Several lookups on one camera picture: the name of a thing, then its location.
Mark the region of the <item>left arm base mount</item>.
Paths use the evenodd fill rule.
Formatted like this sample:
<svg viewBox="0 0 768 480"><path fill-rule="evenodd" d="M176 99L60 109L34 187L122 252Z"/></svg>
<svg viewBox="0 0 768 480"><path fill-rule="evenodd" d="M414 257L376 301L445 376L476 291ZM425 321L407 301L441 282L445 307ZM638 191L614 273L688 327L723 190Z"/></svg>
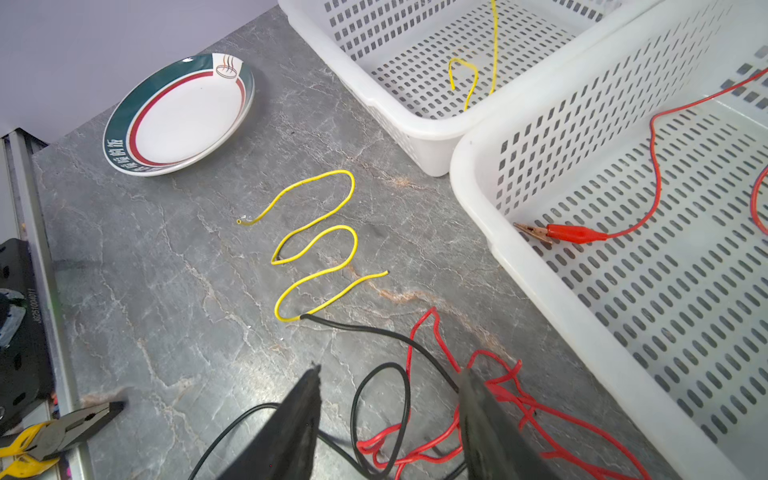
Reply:
<svg viewBox="0 0 768 480"><path fill-rule="evenodd" d="M54 375L26 241L1 245L1 431L54 391Z"/></svg>

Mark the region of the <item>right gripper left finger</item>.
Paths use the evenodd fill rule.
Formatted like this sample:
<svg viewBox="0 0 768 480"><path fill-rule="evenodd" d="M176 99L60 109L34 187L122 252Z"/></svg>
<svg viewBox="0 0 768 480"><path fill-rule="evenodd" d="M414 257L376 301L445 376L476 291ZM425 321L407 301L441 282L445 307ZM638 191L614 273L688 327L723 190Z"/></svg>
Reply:
<svg viewBox="0 0 768 480"><path fill-rule="evenodd" d="M308 479L320 422L320 367L307 370L222 479Z"/></svg>

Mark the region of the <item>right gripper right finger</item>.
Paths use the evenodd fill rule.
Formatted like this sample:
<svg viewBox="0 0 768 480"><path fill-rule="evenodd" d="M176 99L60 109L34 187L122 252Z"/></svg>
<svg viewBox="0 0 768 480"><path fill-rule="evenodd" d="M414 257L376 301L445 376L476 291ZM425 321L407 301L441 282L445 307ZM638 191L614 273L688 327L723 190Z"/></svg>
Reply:
<svg viewBox="0 0 768 480"><path fill-rule="evenodd" d="M470 479L555 479L472 370L459 375L461 444Z"/></svg>

